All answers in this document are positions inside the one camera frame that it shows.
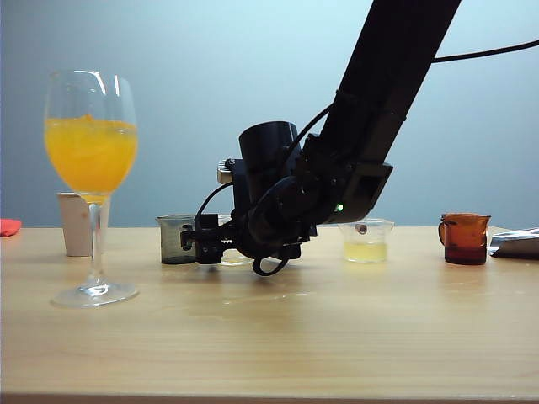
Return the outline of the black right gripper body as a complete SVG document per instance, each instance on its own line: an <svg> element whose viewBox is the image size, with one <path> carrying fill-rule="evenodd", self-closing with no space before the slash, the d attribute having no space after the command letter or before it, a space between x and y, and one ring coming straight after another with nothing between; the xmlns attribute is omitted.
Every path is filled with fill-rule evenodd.
<svg viewBox="0 0 539 404"><path fill-rule="evenodd" d="M271 166L252 171L245 160L228 158L218 163L217 180L220 187L208 195L193 223L180 231L180 246L192 249L196 259L195 217L209 214L205 212L209 201L227 187L232 188L234 206L230 220L218 219L221 258L226 250L235 249L253 260L288 261L281 258L283 246L302 245L317 235L317 224L301 212L312 191L291 175L282 178Z"/></svg>

